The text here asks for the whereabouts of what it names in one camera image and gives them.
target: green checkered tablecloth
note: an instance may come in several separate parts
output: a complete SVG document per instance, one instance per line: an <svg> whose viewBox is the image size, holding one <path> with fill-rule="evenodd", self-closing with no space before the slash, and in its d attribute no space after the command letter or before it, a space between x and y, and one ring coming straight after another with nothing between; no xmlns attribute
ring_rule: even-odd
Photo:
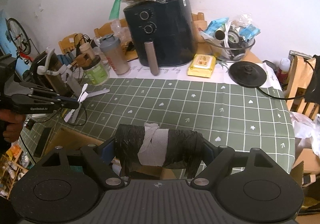
<svg viewBox="0 0 320 224"><path fill-rule="evenodd" d="M87 123L70 128L107 140L118 124L142 126L156 122L161 128L201 132L215 146L228 145L244 152L260 147L287 172L293 165L294 132L286 103L270 99L256 89L177 79L110 78L106 85L89 85L87 90L104 88L110 92L84 103ZM282 96L273 87L264 90ZM84 111L79 115L76 123L84 123ZM35 124L31 131L23 130L21 135L32 153L43 128L54 125L55 130L67 126L57 115L46 123ZM183 176L181 171L175 173Z"/></svg>

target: circular pad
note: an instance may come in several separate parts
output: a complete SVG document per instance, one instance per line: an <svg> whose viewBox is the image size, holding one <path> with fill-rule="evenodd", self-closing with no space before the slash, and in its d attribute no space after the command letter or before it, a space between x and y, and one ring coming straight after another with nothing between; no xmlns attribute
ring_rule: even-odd
<svg viewBox="0 0 320 224"><path fill-rule="evenodd" d="M33 192L43 201L57 201L65 198L71 191L71 185L63 180L46 180L36 185Z"/></svg>
<svg viewBox="0 0 320 224"><path fill-rule="evenodd" d="M242 87L255 88L267 80L266 72L257 64L249 61L233 63L229 68L231 79Z"/></svg>
<svg viewBox="0 0 320 224"><path fill-rule="evenodd" d="M281 193L277 184L265 180L250 181L244 185L243 191L247 196L257 201L271 201Z"/></svg>
<svg viewBox="0 0 320 224"><path fill-rule="evenodd" d="M303 192L299 185L276 172L244 170L224 178L216 198L230 214L253 223L278 223L299 211Z"/></svg>
<svg viewBox="0 0 320 224"><path fill-rule="evenodd" d="M15 211L36 223L65 223L90 211L99 198L98 185L70 168L28 172L11 193Z"/></svg>

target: human hand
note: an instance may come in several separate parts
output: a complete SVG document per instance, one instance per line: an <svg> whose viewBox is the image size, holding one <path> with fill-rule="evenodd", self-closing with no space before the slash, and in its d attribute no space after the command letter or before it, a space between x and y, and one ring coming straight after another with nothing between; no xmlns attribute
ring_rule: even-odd
<svg viewBox="0 0 320 224"><path fill-rule="evenodd" d="M4 139L10 143L17 141L26 120L25 115L17 114L8 109L0 109L0 120L10 123L3 132Z"/></svg>

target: table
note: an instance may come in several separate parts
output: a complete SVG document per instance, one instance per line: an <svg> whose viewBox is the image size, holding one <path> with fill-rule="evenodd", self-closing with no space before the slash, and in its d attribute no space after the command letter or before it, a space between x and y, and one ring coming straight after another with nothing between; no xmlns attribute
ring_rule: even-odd
<svg viewBox="0 0 320 224"><path fill-rule="evenodd" d="M248 152L252 147L262 148L285 171L290 172L294 162L294 132L286 103L270 99L256 89L243 88L231 80L225 62L216 64L211 78L189 77L188 65L161 68L159 76L153 76L148 67L138 60L130 63L131 72L117 77L111 72L110 80L102 86L89 86L88 91L109 88L110 92L96 96L84 105L87 123L71 127L101 140L107 140L118 124L143 125L156 122L161 128L195 130L214 145L228 145L236 151ZM279 82L271 68L260 66L268 79L264 91L282 96ZM85 122L80 113L77 123ZM31 151L44 126L66 125L57 118L35 129L22 132ZM175 172L183 177L181 171Z"/></svg>

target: white plastic bag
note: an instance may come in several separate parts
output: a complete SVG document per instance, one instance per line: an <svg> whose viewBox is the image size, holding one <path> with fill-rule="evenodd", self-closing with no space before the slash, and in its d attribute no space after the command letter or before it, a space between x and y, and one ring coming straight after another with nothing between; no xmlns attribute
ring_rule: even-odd
<svg viewBox="0 0 320 224"><path fill-rule="evenodd" d="M311 140L311 146L313 152L320 157L320 114L316 115L314 120L315 130Z"/></svg>
<svg viewBox="0 0 320 224"><path fill-rule="evenodd" d="M320 114L314 121L307 116L290 112L295 135L296 158L304 148L312 149L320 157Z"/></svg>
<svg viewBox="0 0 320 224"><path fill-rule="evenodd" d="M297 112L290 112L290 117L293 125L294 136L296 138L295 158L297 158L304 148L311 149L310 137L312 136L312 133L314 131L314 123L307 116Z"/></svg>

